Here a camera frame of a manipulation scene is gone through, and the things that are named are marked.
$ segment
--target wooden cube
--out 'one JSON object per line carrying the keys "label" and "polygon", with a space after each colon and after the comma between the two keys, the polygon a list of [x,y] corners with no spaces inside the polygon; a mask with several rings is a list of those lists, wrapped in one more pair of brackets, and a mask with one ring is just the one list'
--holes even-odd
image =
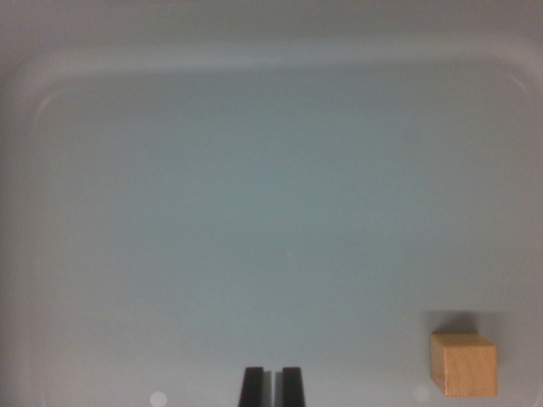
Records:
{"label": "wooden cube", "polygon": [[435,333],[431,339],[432,378],[447,397],[498,394],[496,346],[477,333]]}

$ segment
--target white tray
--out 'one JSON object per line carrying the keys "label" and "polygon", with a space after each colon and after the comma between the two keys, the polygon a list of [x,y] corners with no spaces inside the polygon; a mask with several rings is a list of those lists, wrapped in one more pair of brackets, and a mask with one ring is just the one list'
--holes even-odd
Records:
{"label": "white tray", "polygon": [[[45,55],[4,99],[13,406],[541,402],[543,58],[504,37]],[[477,329],[499,396],[446,399],[429,335]]]}

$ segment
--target wooden block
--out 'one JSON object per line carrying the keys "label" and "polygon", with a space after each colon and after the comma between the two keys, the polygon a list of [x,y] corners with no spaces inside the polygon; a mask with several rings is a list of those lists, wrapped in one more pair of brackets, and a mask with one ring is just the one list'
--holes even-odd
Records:
{"label": "wooden block", "polygon": [[477,333],[435,333],[431,339],[432,378],[447,397],[498,394],[496,346]]}

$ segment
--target gray surface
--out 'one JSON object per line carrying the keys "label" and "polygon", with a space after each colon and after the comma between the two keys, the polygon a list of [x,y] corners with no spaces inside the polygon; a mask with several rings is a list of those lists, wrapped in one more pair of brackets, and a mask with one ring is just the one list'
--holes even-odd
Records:
{"label": "gray surface", "polygon": [[17,405],[148,405],[157,390],[235,405],[247,365],[302,366],[312,407],[465,405],[428,377],[429,333],[451,324],[500,350],[500,397],[470,405],[536,400],[530,79],[389,64],[56,88],[9,144],[10,168],[30,168],[9,201],[26,219],[14,250],[32,255]]}

